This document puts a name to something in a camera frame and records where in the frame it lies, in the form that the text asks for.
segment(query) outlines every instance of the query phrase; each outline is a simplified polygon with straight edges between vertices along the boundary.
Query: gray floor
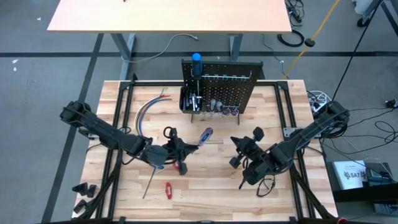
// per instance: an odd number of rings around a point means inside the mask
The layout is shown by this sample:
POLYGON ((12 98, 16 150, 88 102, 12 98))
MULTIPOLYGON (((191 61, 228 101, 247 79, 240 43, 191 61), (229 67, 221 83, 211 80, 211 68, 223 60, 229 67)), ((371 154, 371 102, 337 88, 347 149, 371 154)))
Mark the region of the gray floor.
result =
MULTIPOLYGON (((311 37, 318 29, 334 0, 306 0, 303 27, 299 30, 311 37)), ((92 52, 96 34, 54 34, 46 28, 58 1, 0 1, 0 55, 5 52, 92 52)), ((326 23, 310 51, 351 52, 363 31, 356 26, 360 16, 353 11, 353 3, 341 1, 326 23)), ((172 34, 138 34, 135 52, 160 52, 172 34)), ((200 41, 188 37, 176 38, 170 52, 212 51, 229 49, 227 35, 198 34, 200 41)), ((244 36, 242 51, 265 51, 262 35, 244 36)), ((302 47, 290 48, 280 44, 275 35, 266 35, 267 45, 277 52, 299 52, 302 47)), ((378 10, 358 51, 398 51, 398 36, 378 10)), ((110 35, 105 35, 100 52, 117 52, 110 35)), ((280 57, 285 69, 294 57, 280 57)), ((159 57, 147 63, 134 65, 133 72, 142 80, 181 79, 181 57, 159 57)), ((228 57, 205 57, 205 60, 227 61, 228 57)), ((302 57, 290 74, 304 79, 308 90, 322 90, 332 95, 342 76, 349 57, 302 57)), ((0 223, 38 223, 41 221, 49 192, 55 177, 69 127, 59 120, 62 107, 78 98, 89 57, 0 57, 0 223)), ((280 79, 280 63, 273 57, 240 57, 241 62, 264 62, 267 79, 280 79)), ((119 57, 98 58, 86 102, 94 110, 104 80, 117 80, 121 60, 119 57)), ((355 57, 339 90, 337 100, 349 109, 383 107, 386 99, 397 96, 398 57, 355 57)), ((353 112, 351 122, 359 121, 380 111, 353 112)), ((383 117, 354 126, 348 134, 375 134, 387 136, 374 127, 377 120, 397 127, 396 111, 383 117)), ((362 149, 382 144, 382 139, 351 138, 362 149)), ((342 140, 336 140, 342 150, 354 151, 342 140)), ((88 141, 77 135, 67 165, 52 221, 68 220, 72 213, 75 194, 70 190, 79 183, 88 141)), ((326 149, 328 161, 346 160, 326 149)), ((368 152, 369 156, 388 162, 392 173, 398 175, 395 162, 396 145, 368 152)), ((364 159, 356 154, 352 159, 364 159)), ((372 214, 365 205, 339 204, 341 216, 353 218, 372 214)), ((396 223, 396 218, 372 215, 357 219, 367 222, 396 223)))

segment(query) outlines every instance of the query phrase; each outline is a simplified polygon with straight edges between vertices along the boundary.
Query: wooden table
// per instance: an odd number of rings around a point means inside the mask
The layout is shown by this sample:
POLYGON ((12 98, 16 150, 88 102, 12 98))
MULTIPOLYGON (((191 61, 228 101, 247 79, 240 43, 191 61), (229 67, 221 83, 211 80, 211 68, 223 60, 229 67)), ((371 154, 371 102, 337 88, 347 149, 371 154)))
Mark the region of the wooden table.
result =
MULTIPOLYGON (((302 80, 288 82, 297 126, 306 127, 313 118, 304 82, 302 80)), ((120 81, 106 81, 99 100, 97 115, 110 124, 113 121, 119 84, 120 81)), ((134 127, 136 111, 147 100, 159 95, 162 88, 162 86, 134 87, 129 127, 134 127)), ((234 169, 228 164, 229 160, 236 156, 236 148, 230 136, 251 137, 253 129, 259 126, 265 134, 259 144, 263 149, 283 140, 274 89, 269 86, 254 88, 248 107, 245 113, 241 114, 240 126, 236 123, 236 117, 210 118, 209 115, 202 114, 195 115, 191 124, 190 115, 182 114, 178 108, 179 93, 180 87, 167 87, 166 94, 173 100, 163 101, 148 110, 142 124, 144 135, 154 138, 153 144, 164 144, 166 138, 163 137, 163 129, 172 126, 177 128, 179 137, 185 142, 196 144, 198 136, 205 128, 212 127, 214 134, 208 143, 187 157, 185 162, 188 173, 185 176, 180 176, 171 168, 156 174, 145 199, 142 199, 142 196, 152 168, 141 161, 122 166, 114 218, 117 220, 120 216, 125 216, 127 220, 146 221, 287 221, 290 216, 296 216, 289 172, 277 175, 275 189, 268 196, 258 198, 257 184, 253 186, 245 184, 241 190, 238 190, 242 181, 242 168, 234 169), (163 191, 166 182, 172 184, 172 200, 167 200, 163 193, 153 194, 163 191)), ((122 102, 121 114, 124 113, 125 103, 126 97, 122 102)), ((98 144, 98 141, 90 141, 91 146, 94 144, 98 144)), ((318 141, 311 142, 310 146, 320 150, 318 141)), ((107 149, 103 146, 95 147, 88 152, 81 182, 101 184, 106 153, 107 149)), ((124 155, 124 160, 128 159, 129 156, 124 155)), ((307 149, 304 159, 311 189, 326 209, 337 216, 323 157, 307 149)), ((104 216, 108 210, 109 195, 110 190, 105 199, 104 216)), ((81 199, 90 201, 90 198, 78 195, 76 203, 81 199)), ((304 196, 302 207, 304 214, 308 216, 304 196)))
MULTIPOLYGON (((243 33, 292 31, 284 0, 61 0, 47 30, 111 33, 126 60, 135 34, 127 45, 121 33, 236 34, 230 39, 232 61, 238 59, 243 33)), ((122 66, 121 79, 130 66, 122 66)))

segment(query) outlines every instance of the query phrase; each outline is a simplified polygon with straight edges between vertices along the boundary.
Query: tool holder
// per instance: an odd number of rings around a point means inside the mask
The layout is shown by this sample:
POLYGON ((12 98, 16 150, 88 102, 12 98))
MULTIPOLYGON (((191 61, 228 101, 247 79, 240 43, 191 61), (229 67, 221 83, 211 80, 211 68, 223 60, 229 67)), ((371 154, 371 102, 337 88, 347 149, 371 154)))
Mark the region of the tool holder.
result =
POLYGON ((251 93, 262 73, 261 63, 246 62, 203 62, 201 79, 199 80, 200 110, 191 110, 191 106, 183 108, 186 92, 197 92, 197 80, 193 78, 192 62, 182 60, 184 86, 180 94, 180 109, 183 113, 222 113, 222 110, 238 110, 243 114, 248 105, 251 93), (210 101, 222 102, 223 108, 210 110, 210 101))

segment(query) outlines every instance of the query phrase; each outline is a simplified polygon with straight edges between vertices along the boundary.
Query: blue wire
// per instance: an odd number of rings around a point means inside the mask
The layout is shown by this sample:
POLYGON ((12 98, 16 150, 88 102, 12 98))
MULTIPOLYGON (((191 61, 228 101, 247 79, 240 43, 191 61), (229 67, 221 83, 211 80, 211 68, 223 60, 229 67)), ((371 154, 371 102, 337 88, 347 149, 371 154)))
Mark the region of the blue wire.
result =
POLYGON ((172 100, 172 99, 167 98, 167 99, 154 100, 152 103, 150 103, 150 104, 144 109, 144 111, 143 111, 142 114, 141 114, 141 117, 139 118, 139 123, 138 123, 138 131, 139 131, 140 135, 143 135, 143 134, 142 134, 142 130, 141 130, 141 124, 142 124, 142 119, 144 119, 145 112, 150 108, 150 106, 154 105, 155 103, 160 102, 160 101, 166 101, 166 100, 169 101, 169 100, 172 100))

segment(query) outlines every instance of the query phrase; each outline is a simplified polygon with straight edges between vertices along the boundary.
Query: pegboard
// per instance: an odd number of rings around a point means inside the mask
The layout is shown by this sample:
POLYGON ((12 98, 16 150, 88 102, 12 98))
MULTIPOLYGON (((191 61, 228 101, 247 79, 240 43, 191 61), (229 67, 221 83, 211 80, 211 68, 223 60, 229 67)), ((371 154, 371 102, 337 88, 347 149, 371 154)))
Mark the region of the pegboard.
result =
MULTIPOLYGON (((202 78, 199 81, 202 96, 202 112, 210 112, 210 100, 221 101, 223 106, 236 107, 244 113, 251 93, 262 73, 261 63, 202 62, 202 78)), ((197 87, 192 77, 192 62, 182 60, 184 85, 197 87)))

